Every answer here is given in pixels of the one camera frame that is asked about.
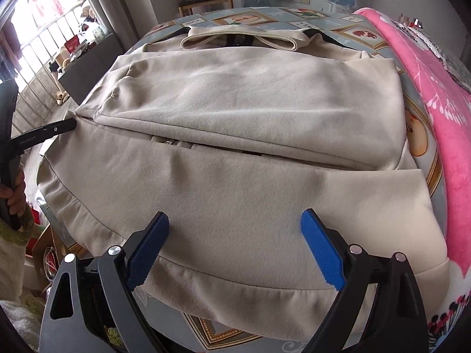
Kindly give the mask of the person left hand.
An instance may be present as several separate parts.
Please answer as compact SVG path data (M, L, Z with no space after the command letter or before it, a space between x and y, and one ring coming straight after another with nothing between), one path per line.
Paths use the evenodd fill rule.
M14 188L9 188L4 184L0 185L0 198L6 199L11 215L21 217L26 210L26 182L23 169L19 168L16 179L14 180Z

